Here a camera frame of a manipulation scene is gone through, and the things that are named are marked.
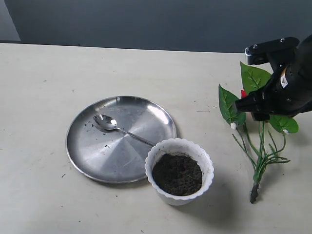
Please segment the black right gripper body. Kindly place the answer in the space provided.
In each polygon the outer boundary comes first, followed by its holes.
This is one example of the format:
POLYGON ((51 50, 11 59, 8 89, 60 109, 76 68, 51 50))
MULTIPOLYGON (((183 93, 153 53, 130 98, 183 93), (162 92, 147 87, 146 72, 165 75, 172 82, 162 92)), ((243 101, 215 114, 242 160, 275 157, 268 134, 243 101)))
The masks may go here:
POLYGON ((312 110, 312 66, 284 65, 276 69, 254 95, 255 111, 271 115, 297 115, 312 110))

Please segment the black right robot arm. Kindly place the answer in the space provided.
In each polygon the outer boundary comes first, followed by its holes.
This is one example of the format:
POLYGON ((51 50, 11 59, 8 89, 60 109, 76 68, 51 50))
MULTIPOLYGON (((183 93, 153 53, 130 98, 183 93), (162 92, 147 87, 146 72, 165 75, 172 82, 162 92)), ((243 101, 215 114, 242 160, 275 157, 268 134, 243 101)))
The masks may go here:
POLYGON ((254 120, 271 115, 294 117, 312 110, 312 38, 294 37, 254 44, 245 49, 249 65, 269 63, 273 74, 262 88, 251 92, 249 110, 254 120))

